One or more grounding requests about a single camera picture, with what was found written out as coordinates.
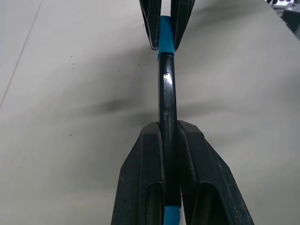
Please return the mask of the blue marker cap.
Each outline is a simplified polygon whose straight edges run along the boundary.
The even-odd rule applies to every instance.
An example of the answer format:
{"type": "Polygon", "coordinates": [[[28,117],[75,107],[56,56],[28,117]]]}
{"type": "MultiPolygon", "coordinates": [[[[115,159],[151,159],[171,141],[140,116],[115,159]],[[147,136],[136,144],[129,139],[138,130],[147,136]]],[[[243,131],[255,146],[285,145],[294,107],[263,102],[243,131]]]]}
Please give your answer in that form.
{"type": "Polygon", "coordinates": [[[160,17],[157,51],[157,58],[163,53],[174,55],[175,48],[173,42],[172,20],[170,16],[163,15],[160,17]]]}

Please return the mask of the black marker with blue end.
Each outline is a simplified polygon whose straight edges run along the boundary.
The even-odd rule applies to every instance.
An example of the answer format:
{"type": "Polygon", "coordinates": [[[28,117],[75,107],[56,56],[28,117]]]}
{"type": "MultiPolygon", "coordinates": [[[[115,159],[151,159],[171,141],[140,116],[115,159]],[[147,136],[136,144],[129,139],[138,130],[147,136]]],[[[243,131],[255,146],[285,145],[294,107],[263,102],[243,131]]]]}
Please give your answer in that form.
{"type": "Polygon", "coordinates": [[[165,172],[164,225],[181,225],[181,193],[177,169],[177,107],[174,55],[158,57],[159,127],[163,146],[165,172]]]}

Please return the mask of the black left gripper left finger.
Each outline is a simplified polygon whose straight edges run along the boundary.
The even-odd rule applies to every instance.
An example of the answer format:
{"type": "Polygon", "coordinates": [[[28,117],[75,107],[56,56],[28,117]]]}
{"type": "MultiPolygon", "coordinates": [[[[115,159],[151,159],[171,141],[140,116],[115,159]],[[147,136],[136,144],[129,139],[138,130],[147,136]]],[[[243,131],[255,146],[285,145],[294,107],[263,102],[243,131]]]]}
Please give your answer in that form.
{"type": "Polygon", "coordinates": [[[111,225],[163,225],[165,175],[157,122],[144,126],[119,174],[111,225]]]}

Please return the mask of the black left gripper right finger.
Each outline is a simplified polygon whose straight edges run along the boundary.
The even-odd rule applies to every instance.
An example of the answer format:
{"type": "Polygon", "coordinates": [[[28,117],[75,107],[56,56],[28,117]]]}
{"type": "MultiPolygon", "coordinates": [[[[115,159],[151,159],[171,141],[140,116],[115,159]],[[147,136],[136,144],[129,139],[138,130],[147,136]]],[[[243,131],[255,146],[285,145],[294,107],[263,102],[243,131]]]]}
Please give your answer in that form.
{"type": "Polygon", "coordinates": [[[180,187],[187,225],[250,225],[250,213],[225,161],[195,125],[178,122],[180,187]]]}

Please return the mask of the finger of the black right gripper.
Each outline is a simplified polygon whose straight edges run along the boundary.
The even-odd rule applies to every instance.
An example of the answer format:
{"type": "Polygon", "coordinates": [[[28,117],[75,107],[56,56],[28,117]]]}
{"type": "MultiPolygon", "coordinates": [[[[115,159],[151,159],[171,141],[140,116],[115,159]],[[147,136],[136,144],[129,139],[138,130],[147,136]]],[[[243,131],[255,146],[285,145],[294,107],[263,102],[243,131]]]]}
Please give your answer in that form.
{"type": "Polygon", "coordinates": [[[180,45],[194,4],[195,0],[171,0],[171,21],[175,51],[180,45]]]}
{"type": "Polygon", "coordinates": [[[150,47],[155,51],[158,49],[161,1],[162,0],[139,0],[150,47]]]}

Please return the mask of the dark background equipment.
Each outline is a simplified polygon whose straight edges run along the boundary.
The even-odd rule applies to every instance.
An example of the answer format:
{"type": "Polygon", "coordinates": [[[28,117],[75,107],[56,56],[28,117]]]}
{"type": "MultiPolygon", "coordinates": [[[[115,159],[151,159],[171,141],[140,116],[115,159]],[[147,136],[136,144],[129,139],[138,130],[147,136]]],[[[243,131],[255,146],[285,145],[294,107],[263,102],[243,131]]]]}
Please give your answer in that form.
{"type": "Polygon", "coordinates": [[[300,41],[300,0],[265,0],[300,41]]]}

